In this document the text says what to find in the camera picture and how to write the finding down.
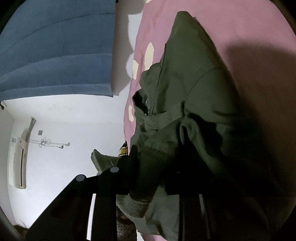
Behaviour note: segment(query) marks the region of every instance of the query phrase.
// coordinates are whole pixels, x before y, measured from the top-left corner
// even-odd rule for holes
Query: air conditioner
[[[9,184],[19,189],[26,188],[26,166],[29,138],[35,122],[35,118],[32,117],[30,127],[27,131],[26,140],[14,134],[12,134],[10,140],[8,155]]]

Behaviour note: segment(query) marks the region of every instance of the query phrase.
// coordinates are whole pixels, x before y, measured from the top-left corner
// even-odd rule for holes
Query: cream spot on bedding
[[[137,73],[138,73],[138,68],[139,68],[139,64],[137,63],[137,61],[133,61],[133,79],[135,80],[137,78]]]
[[[132,109],[133,109],[133,108],[132,108],[132,106],[130,105],[130,106],[128,107],[128,115],[129,115],[129,119],[130,119],[131,122],[134,121],[133,113],[131,112]]]
[[[145,70],[148,70],[153,62],[153,56],[154,56],[154,47],[153,44],[150,42],[147,46],[146,53],[145,53],[145,59],[144,59],[144,66]]]

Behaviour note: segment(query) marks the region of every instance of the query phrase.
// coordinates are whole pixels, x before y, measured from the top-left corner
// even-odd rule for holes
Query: pink blanket
[[[196,17],[212,38],[241,99],[278,157],[283,181],[292,182],[295,191],[296,175],[284,174],[296,173],[296,36],[269,0],[146,1],[124,115],[128,146],[136,126],[132,96],[140,89],[141,73],[160,61],[178,11]]]

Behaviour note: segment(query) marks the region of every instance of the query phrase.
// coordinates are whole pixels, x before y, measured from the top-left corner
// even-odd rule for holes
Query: blue curtain
[[[115,0],[26,0],[0,35],[0,101],[111,91]]]

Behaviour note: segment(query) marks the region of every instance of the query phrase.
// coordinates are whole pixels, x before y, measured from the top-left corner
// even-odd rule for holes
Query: green jacket
[[[133,96],[136,129],[131,138],[139,151],[139,176],[128,196],[117,196],[118,207],[138,231],[177,240],[178,196],[167,196],[159,183],[192,145],[196,161],[206,164],[221,187],[271,232],[277,230],[273,213],[278,207],[254,198],[285,195],[274,178],[273,159],[246,117],[213,42],[189,13],[177,13],[161,61],[142,73],[140,85]]]

